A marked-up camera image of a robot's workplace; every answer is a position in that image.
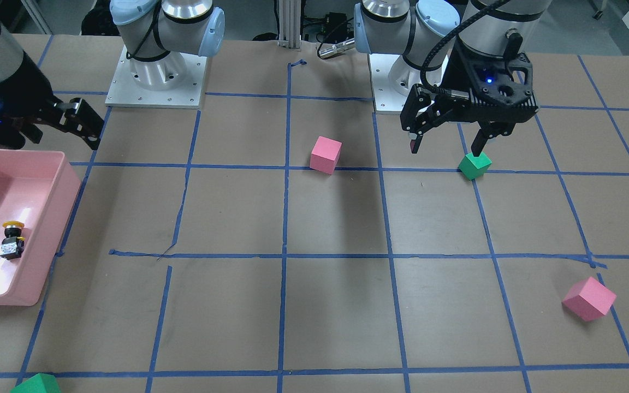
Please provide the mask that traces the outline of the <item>green foam cube near left arm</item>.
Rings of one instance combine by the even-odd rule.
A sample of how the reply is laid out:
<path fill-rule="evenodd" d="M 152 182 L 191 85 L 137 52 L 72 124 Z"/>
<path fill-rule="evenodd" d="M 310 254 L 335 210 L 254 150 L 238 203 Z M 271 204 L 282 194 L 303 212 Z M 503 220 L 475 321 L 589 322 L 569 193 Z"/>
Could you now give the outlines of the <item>green foam cube near left arm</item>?
<path fill-rule="evenodd" d="M 479 156 L 474 156 L 472 152 L 466 154 L 460 162 L 458 169 L 469 181 L 483 176 L 492 165 L 492 160 L 482 152 Z"/>

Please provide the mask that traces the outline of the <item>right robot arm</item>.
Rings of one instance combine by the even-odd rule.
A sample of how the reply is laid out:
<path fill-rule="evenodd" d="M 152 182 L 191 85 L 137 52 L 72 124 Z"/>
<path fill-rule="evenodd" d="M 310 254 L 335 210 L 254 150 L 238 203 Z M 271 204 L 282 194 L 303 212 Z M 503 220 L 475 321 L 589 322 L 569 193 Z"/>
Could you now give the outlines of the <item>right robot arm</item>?
<path fill-rule="evenodd" d="M 224 11 L 212 1 L 112 1 L 125 60 L 142 88 L 164 90 L 185 74 L 183 54 L 212 57 L 222 45 Z M 63 102 L 50 81 L 0 22 L 0 148 L 39 144 L 45 124 L 96 150 L 104 125 L 84 99 Z"/>

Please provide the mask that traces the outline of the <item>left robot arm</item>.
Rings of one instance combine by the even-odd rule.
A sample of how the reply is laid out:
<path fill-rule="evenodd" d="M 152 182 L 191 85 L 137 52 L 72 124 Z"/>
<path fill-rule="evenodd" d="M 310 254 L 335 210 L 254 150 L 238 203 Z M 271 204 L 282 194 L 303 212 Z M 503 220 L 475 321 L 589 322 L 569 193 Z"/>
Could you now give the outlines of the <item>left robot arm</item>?
<path fill-rule="evenodd" d="M 361 53 L 400 55 L 419 73 L 408 83 L 401 129 L 417 153 L 426 132 L 447 122 L 477 123 L 471 146 L 509 136 L 539 112 L 524 43 L 549 1 L 362 1 L 354 11 Z"/>

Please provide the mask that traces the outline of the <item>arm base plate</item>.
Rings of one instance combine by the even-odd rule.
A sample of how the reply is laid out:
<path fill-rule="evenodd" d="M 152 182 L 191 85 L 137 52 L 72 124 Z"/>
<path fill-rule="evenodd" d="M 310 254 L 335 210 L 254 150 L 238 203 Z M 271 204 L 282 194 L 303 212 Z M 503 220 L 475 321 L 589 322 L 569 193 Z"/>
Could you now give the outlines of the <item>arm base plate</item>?
<path fill-rule="evenodd" d="M 370 81 L 375 112 L 399 115 L 412 85 L 420 83 L 419 71 L 410 67 L 402 55 L 370 54 Z"/>
<path fill-rule="evenodd" d="M 155 62 L 127 59 L 123 47 L 105 104 L 123 108 L 200 109 L 209 59 L 171 52 Z"/>

